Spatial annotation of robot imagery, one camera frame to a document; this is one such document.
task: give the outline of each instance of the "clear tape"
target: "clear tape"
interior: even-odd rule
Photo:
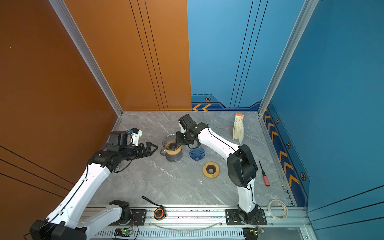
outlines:
[[[175,232],[202,232],[202,231],[205,231],[207,229],[210,229],[222,222],[218,222],[218,223],[215,223],[211,226],[208,226],[208,227],[204,227],[204,228],[197,228],[197,229],[176,229],[176,228],[167,228],[167,227],[162,227],[162,226],[159,226],[153,222],[150,222],[152,225],[156,226],[157,228],[159,229],[164,229],[164,230],[167,230],[167,231],[175,231]]]
[[[271,209],[272,202],[277,202],[283,208],[284,215],[282,217],[278,217],[275,214],[273,214],[272,209]],[[286,219],[288,217],[288,208],[287,208],[287,206],[282,201],[277,200],[277,199],[273,199],[273,200],[271,200],[268,203],[268,212],[271,215],[271,217],[273,217],[276,220],[280,220],[281,221],[281,220],[284,220],[284,219]]]

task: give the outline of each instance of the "ventilation grille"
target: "ventilation grille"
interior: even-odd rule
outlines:
[[[113,238],[114,231],[100,231],[92,239],[98,238]],[[132,236],[136,237],[137,230],[135,230]],[[139,239],[201,239],[201,238],[216,238],[226,239],[233,237],[243,237],[243,231],[241,228],[222,228],[217,230],[206,230],[202,232],[195,231],[168,231],[168,230],[154,230],[153,228],[139,230],[137,240]],[[119,237],[119,239],[131,239],[130,237]]]

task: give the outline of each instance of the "aluminum frame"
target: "aluminum frame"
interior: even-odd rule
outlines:
[[[67,6],[65,5],[63,0],[49,0],[53,9],[55,10],[57,16],[60,21],[64,25],[67,30],[69,36],[71,37],[73,43],[79,50],[81,56],[83,57],[85,63],[88,65],[91,70],[93,76],[95,77],[97,83],[102,89],[103,93],[107,97],[109,103],[111,104],[113,110],[116,112],[118,116],[121,116],[123,110],[113,93],[111,87],[109,86],[107,79],[103,72],[101,71],[96,59],[94,58],[91,50],[89,49],[83,35],[81,34],[79,28],[77,27],[74,19],[72,18],[71,13],[69,12]]]
[[[100,210],[103,210],[106,205],[88,205],[80,220],[84,220]],[[233,228],[233,227],[244,227],[244,225],[226,225],[227,216],[225,214],[226,209],[237,209],[237,206],[216,206],[216,207],[165,207],[167,217],[157,221],[153,217],[153,212],[156,207],[136,207],[131,206],[132,209],[146,209],[147,217],[144,226],[140,228],[158,228],[153,225],[157,224],[165,228],[205,228],[212,226],[211,228]],[[312,227],[312,224],[302,207],[288,207],[288,217],[285,220],[275,220],[271,217],[266,207],[262,207],[265,212],[265,217],[268,222],[263,228],[273,227]],[[275,215],[283,215],[281,207],[272,207],[272,212]],[[110,228],[116,228],[116,226],[107,226],[104,230]]]
[[[283,76],[284,71],[288,66],[288,63],[291,60],[293,52],[295,51],[296,46],[299,43],[305,28],[307,27],[307,24],[313,14],[313,11],[318,1],[319,0],[306,0],[304,2],[303,7],[301,8],[299,17],[296,20],[296,23],[293,27],[291,35],[289,36],[288,42],[285,45],[280,61],[277,64],[275,73],[272,76],[272,79],[268,85],[268,88],[265,92],[263,100],[260,104],[259,111],[258,111],[260,116],[264,114],[269,102],[271,101],[272,96],[275,93],[277,86],[279,85],[281,77]]]

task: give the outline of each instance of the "black line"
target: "black line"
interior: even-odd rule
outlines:
[[[53,172],[51,172],[51,171],[49,171],[49,170],[47,170],[47,169],[45,169],[45,168],[43,168],[43,167],[41,167],[41,166],[37,165],[36,163],[34,163],[34,162],[32,162],[32,161],[29,161],[29,160],[28,160],[28,159],[26,159],[25,157],[22,157],[22,156],[20,156],[19,154],[15,153],[15,152],[12,152],[11,150],[9,150],[9,149],[7,149],[7,148],[5,148],[5,147],[1,146],[1,145],[0,145],[0,147],[4,148],[4,149],[5,149],[5,150],[7,150],[8,152],[11,152],[11,153],[15,154],[15,155],[16,155],[16,156],[18,156],[18,157],[21,157],[22,159],[26,160],[27,162],[30,162],[30,163],[32,163],[32,164],[34,164],[34,165],[38,166],[39,168],[42,168],[42,169],[46,170],[47,172],[49,172],[49,173],[52,173],[53,175],[55,175],[55,176],[57,176],[57,177],[59,177],[59,178],[61,178],[61,179],[65,180],[65,181],[67,181],[68,183],[71,183],[71,184],[73,184],[73,185],[74,185],[74,183],[72,183],[72,182],[70,182],[70,181],[68,181],[68,180],[66,180],[66,179],[64,179],[64,178],[62,178],[62,177],[60,177],[60,176],[59,176],[59,175],[57,175],[57,174],[54,174]]]
[[[261,0],[260,0],[259,8],[257,9],[257,13],[256,13],[255,23],[253,24],[253,29],[252,29],[252,34],[251,34],[251,40],[249,40],[249,45],[248,45],[247,55],[245,56],[245,61],[244,61],[244,66],[243,66],[243,71],[242,71],[242,73],[241,73],[241,77],[240,77],[239,88],[237,89],[237,94],[236,94],[236,99],[235,99],[235,105],[236,105],[236,101],[237,101],[237,96],[238,96],[238,94],[239,94],[239,89],[240,89],[240,86],[241,86],[241,79],[243,78],[243,73],[244,73],[245,64],[247,63],[249,47],[251,46],[252,36],[253,36],[253,31],[255,30],[256,20],[257,20],[257,16],[259,15],[259,10],[260,10],[260,5],[261,5],[261,3],[262,3],[262,2],[261,2]]]
[[[243,48],[244,48],[244,43],[245,43],[245,36],[247,35],[249,19],[250,19],[250,17],[251,17],[251,12],[252,12],[252,6],[253,6],[253,0],[252,0],[252,4],[251,4],[251,10],[249,11],[249,17],[248,17],[248,22],[247,22],[247,28],[245,29],[244,40],[243,40],[243,46],[242,46],[242,48],[241,48],[239,64],[237,65],[237,71],[236,71],[235,83],[233,84],[233,90],[232,90],[231,102],[229,103],[229,107],[231,107],[231,104],[232,104],[232,98],[233,98],[233,93],[235,92],[236,78],[237,78],[237,73],[239,72],[240,60],[241,60],[241,55],[243,54]]]
[[[263,14],[262,22],[260,23],[259,33],[257,34],[255,47],[253,48],[253,53],[252,53],[251,61],[250,61],[249,66],[248,66],[247,75],[246,75],[245,80],[244,80],[243,90],[241,91],[241,96],[240,96],[239,104],[237,105],[237,107],[240,106],[240,101],[241,101],[241,98],[242,98],[242,96],[243,96],[245,83],[247,82],[247,77],[248,77],[249,69],[250,69],[250,67],[251,67],[253,54],[255,53],[255,48],[256,48],[257,40],[259,39],[260,29],[262,28],[262,24],[263,24],[263,20],[264,20],[264,15],[265,15],[266,7],[268,6],[268,1],[269,1],[269,0],[267,0],[266,5],[265,5],[265,9],[264,9],[264,14]]]
[[[333,215],[328,216],[328,217],[333,217],[333,216],[336,216],[336,215],[340,215],[340,214],[344,214],[344,213],[347,213],[347,212],[351,212],[351,211],[355,211],[355,210],[363,209],[363,208],[366,208],[366,207],[375,206],[375,205],[382,204],[382,203],[384,203],[384,202],[378,202],[378,203],[376,203],[376,204],[371,204],[371,205],[368,205],[368,206],[365,206],[365,207],[359,207],[359,208],[352,209],[352,210],[349,210],[349,211],[341,212],[341,213],[339,213],[339,214],[333,214]],[[313,221],[317,221],[317,220],[320,220],[320,219],[325,219],[325,218],[327,218],[327,217],[322,217],[322,218],[319,218],[319,219],[316,219],[316,220],[311,220],[311,222],[313,222]]]
[[[25,172],[27,172],[27,173],[30,173],[30,174],[32,174],[32,175],[38,177],[38,178],[41,178],[41,179],[43,179],[43,180],[46,180],[45,178],[42,178],[42,177],[40,177],[40,176],[37,176],[36,174],[33,174],[33,173],[31,173],[31,172],[29,172],[29,171],[27,171],[27,170],[25,170],[25,169],[22,169],[22,168],[20,168],[20,167],[18,167],[18,166],[16,166],[16,165],[13,165],[12,163],[7,162],[7,161],[5,161],[5,160],[3,160],[3,159],[1,159],[1,158],[0,158],[0,161],[3,161],[3,162],[5,162],[5,163],[8,163],[9,165],[12,165],[12,166],[14,166],[14,167],[17,167],[18,169],[21,169],[21,170],[23,170],[23,171],[25,171]],[[56,185],[56,186],[58,186],[58,187],[61,187],[61,188],[65,189],[65,190],[68,190],[68,191],[69,191],[69,189],[66,189],[65,187],[62,187],[62,186],[60,186],[60,185],[58,185],[58,184],[56,184],[56,183],[54,183],[54,182],[51,182],[51,181],[49,181],[49,180],[46,180],[46,181],[47,181],[47,182],[50,182],[50,183],[52,183],[52,184],[54,184],[54,185]]]
[[[368,221],[372,221],[372,220],[378,220],[378,219],[382,219],[382,218],[384,218],[384,217],[377,217],[377,218],[372,218],[372,219],[368,219],[368,220],[363,220],[363,221],[358,221],[358,222],[351,222],[351,223],[346,223],[346,224],[340,224],[340,225],[331,226],[331,227],[323,227],[323,228],[314,229],[314,230],[316,231],[316,230],[321,230],[321,229],[326,229],[326,228],[332,228],[332,227],[345,226],[345,225],[354,224],[354,223],[360,223],[360,222],[368,222]]]
[[[163,103],[163,98],[162,98],[162,96],[161,96],[161,91],[160,91],[159,81],[157,80],[157,74],[156,74],[155,64],[153,63],[153,58],[152,58],[151,48],[150,48],[150,46],[149,46],[149,42],[148,42],[147,31],[145,30],[145,25],[144,25],[143,15],[141,14],[141,10],[140,10],[139,0],[137,0],[137,5],[139,6],[139,11],[140,11],[140,16],[141,16],[141,22],[143,23],[143,28],[144,28],[145,38],[147,39],[149,55],[151,56],[152,66],[153,66],[153,71],[155,72],[155,77],[156,77],[157,87],[158,87],[158,89],[159,89],[159,94],[160,94],[161,104],[163,105],[163,110],[165,110],[165,108],[164,108],[164,103]]]
[[[145,8],[146,8],[146,10],[147,10],[147,16],[148,16],[149,27],[150,27],[150,29],[151,29],[152,40],[153,40],[153,46],[155,47],[155,54],[156,54],[156,59],[157,59],[157,65],[159,66],[160,79],[161,79],[161,84],[163,85],[163,91],[164,91],[164,97],[165,97],[165,99],[166,99],[167,110],[169,111],[169,108],[168,108],[168,101],[167,101],[167,95],[166,95],[166,90],[165,90],[165,88],[164,88],[163,77],[161,76],[161,69],[160,69],[159,57],[157,56],[156,45],[155,45],[155,39],[153,38],[153,32],[152,32],[152,27],[151,27],[151,21],[149,20],[149,13],[148,13],[148,8],[147,8],[147,2],[146,2],[146,0],[144,0],[144,3],[145,3]]]
[[[34,186],[34,185],[31,185],[31,184],[29,184],[29,183],[23,182],[23,181],[21,181],[21,180],[18,180],[18,179],[16,179],[16,178],[10,177],[10,176],[8,176],[8,175],[5,175],[5,174],[3,174],[3,173],[0,173],[0,175],[3,175],[3,176],[6,176],[6,177],[9,177],[9,178],[11,178],[11,179],[13,179],[13,180],[16,180],[16,181],[19,181],[19,182],[22,182],[22,183],[25,183],[26,185],[29,185],[29,186],[35,187],[35,188],[37,188],[37,189],[40,189],[40,190],[43,190],[43,191],[45,191],[45,192],[49,192],[49,193],[52,193],[53,195],[56,195],[56,196],[58,196],[58,197],[62,197],[62,196],[60,196],[60,195],[57,195],[57,194],[55,194],[55,193],[53,193],[53,192],[50,192],[50,191],[44,190],[44,189],[42,189],[42,188],[36,187],[36,186]]]
[[[336,203],[338,203],[338,202],[341,202],[341,201],[344,201],[344,200],[347,200],[347,199],[350,199],[350,198],[356,197],[356,196],[358,196],[358,195],[361,195],[361,194],[364,194],[364,193],[370,192],[370,191],[372,191],[372,190],[376,190],[376,189],[378,189],[378,188],[381,188],[381,187],[384,187],[384,185],[381,185],[381,186],[378,186],[378,187],[372,188],[371,190],[368,190],[368,191],[365,191],[365,192],[362,192],[362,193],[359,193],[359,194],[353,195],[353,196],[351,196],[351,197],[347,197],[347,198],[341,199],[341,200],[339,200],[339,201],[337,201],[337,202],[333,202],[333,203],[331,203],[331,204],[328,204],[328,205],[325,205],[325,206],[322,206],[322,207],[316,208],[316,209],[314,209],[314,210],[311,210],[311,211],[308,211],[308,212],[313,212],[313,211],[316,211],[316,210],[322,209],[323,207],[328,207],[328,206],[330,206],[330,205],[332,205],[332,204],[336,204]]]
[[[147,63],[148,72],[149,72],[149,77],[151,78],[153,91],[155,92],[155,97],[156,97],[156,101],[157,101],[157,106],[159,107],[159,111],[161,111],[161,110],[160,110],[160,105],[159,105],[159,100],[157,99],[157,95],[156,95],[156,91],[155,91],[155,85],[153,84],[153,80],[152,80],[152,76],[151,76],[151,71],[149,70],[149,65],[148,65],[147,57],[146,57],[146,55],[145,55],[143,42],[141,41],[140,32],[139,32],[139,27],[137,26],[137,22],[136,22],[136,18],[135,18],[135,13],[133,12],[133,7],[132,7],[131,0],[129,0],[129,4],[131,5],[133,18],[134,18],[134,20],[135,20],[135,24],[136,24],[136,28],[137,28],[137,33],[139,34],[141,47],[143,48],[143,53],[144,53],[144,57],[145,57],[145,62]]]

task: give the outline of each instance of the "red screwdriver handle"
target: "red screwdriver handle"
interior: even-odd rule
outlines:
[[[269,187],[269,181],[268,181],[268,178],[266,176],[263,177],[264,178],[264,182],[265,182],[265,185],[267,187]]]

